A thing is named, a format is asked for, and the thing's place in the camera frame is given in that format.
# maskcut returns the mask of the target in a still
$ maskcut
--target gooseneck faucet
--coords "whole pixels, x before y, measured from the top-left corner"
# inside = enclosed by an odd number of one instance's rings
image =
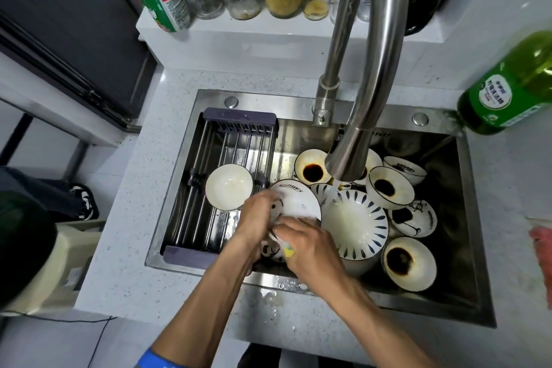
[[[313,125],[329,127],[337,90],[339,71],[349,41],[350,30],[361,0],[340,0],[335,28],[329,46],[326,70],[319,79]],[[408,0],[371,0],[368,46],[362,82],[343,138],[326,157],[326,169],[340,181],[360,179],[373,129],[391,91],[403,46]]]

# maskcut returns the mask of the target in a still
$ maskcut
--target sink button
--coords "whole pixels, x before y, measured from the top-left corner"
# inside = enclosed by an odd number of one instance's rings
[[[412,115],[412,122],[416,124],[418,127],[426,126],[429,123],[429,121],[430,121],[429,117],[423,112],[417,112],[414,115]]]
[[[238,106],[239,100],[236,98],[236,96],[229,96],[224,100],[224,106],[230,109],[234,109],[236,106]]]

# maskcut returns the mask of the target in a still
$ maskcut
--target pink cloth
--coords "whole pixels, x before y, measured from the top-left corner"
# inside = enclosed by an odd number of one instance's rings
[[[544,275],[548,308],[552,309],[552,229],[535,227],[529,231],[534,240],[535,254]]]

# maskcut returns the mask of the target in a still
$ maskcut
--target white speckled countertop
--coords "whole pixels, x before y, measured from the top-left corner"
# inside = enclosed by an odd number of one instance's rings
[[[199,278],[144,265],[198,89],[314,97],[315,80],[165,70],[152,100],[76,308],[166,324]],[[394,87],[389,103],[454,108],[459,92]],[[340,89],[353,100],[354,85]],[[552,313],[545,302],[529,223],[515,186],[507,134],[469,134],[498,328],[388,311],[443,365],[550,366]],[[319,298],[244,285],[225,336],[369,363],[344,323]]]

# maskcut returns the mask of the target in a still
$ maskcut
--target dark door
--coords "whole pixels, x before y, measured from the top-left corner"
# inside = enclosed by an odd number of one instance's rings
[[[104,106],[138,116],[155,61],[137,40],[138,15],[129,0],[0,0],[0,14]]]

